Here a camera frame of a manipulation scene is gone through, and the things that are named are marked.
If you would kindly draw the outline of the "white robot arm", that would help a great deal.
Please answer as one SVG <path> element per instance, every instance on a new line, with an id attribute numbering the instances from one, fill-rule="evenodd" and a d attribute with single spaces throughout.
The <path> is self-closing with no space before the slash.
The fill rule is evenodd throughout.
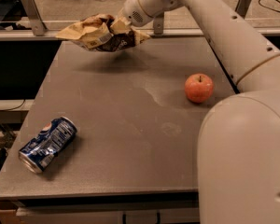
<path id="1" fill-rule="evenodd" d="M 186 7 L 237 94 L 206 115 L 198 137 L 201 224 L 280 224 L 280 49 L 222 0 L 127 0 L 141 27 Z"/>

